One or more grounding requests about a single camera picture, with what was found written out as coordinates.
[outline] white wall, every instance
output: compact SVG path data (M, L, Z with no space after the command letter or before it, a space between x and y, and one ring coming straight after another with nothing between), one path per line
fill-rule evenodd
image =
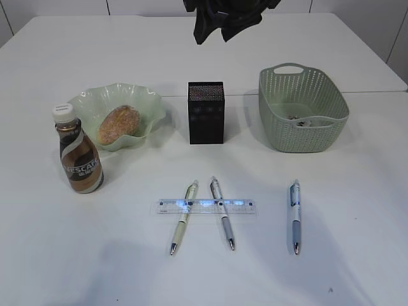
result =
M405 83L408 83L408 15L405 17L388 65Z
M183 0L108 0L112 15L186 16ZM277 13L309 12L311 0L282 0Z
M3 46L11 37L12 33L8 26L4 11L0 6L0 47Z
M1 0L1 2L14 33L35 16L108 14L106 0Z
M383 61L391 52L408 0L314 0L312 12L333 12Z

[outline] retractable pen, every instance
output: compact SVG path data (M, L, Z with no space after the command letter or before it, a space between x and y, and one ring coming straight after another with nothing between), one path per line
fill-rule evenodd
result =
M291 186L291 206L292 206L292 237L293 250L296 255L300 253L302 245L302 230L300 226L300 184L298 180Z
M185 199L194 199L198 191L198 181L195 180L187 189ZM178 220L176 230L174 232L173 240L171 241L170 255L173 255L176 249L179 247L181 240L183 239L184 232L186 231L187 223L190 216L190 205L186 205L186 213L180 216Z
M215 177L212 177L210 188L211 188L211 193L214 199L223 199L221 188L219 186L218 180ZM225 236L227 238L227 241L230 244L229 246L231 247L231 250L234 251L235 250L235 239L234 239L234 234L232 232L230 219L228 217L228 211L225 208L224 203L223 205L218 205L218 207L219 207L219 210L221 211L221 222L224 228Z

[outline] coffee bottle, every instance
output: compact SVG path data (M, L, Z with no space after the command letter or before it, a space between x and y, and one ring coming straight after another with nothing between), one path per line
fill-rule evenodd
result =
M95 145L81 128L71 104L52 110L60 138L62 167L71 187L78 193L91 193L103 183L103 171Z

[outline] white pen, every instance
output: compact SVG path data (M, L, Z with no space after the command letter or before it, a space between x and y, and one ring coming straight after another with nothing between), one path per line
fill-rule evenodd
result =
M291 206L292 206L292 237L293 250L296 255L300 253L302 244L302 230L300 226L300 184L298 180L291 186Z
M218 180L215 177L212 177L211 179L212 181L210 184L210 188L211 188L211 193L212 193L213 198L223 199L222 191L219 186ZM234 239L234 234L232 232L230 219L228 217L228 211L225 207L225 203L222 203L222 205L220 205L219 203L218 209L221 211L221 222L224 228L225 236L227 238L227 241L230 244L229 246L231 247L231 250L234 251L235 250L235 239Z
M198 181L195 180L187 189L185 199L195 199L198 191ZM173 255L183 239L186 231L187 223L189 221L191 206L187 203L187 212L180 216L178 220L176 231L174 232L173 240L171 241L170 255Z

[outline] bread roll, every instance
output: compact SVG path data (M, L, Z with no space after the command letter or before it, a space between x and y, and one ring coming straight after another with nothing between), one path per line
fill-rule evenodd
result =
M112 110L98 131L98 142L109 145L123 135L133 135L138 129L140 114L132 106L122 105Z

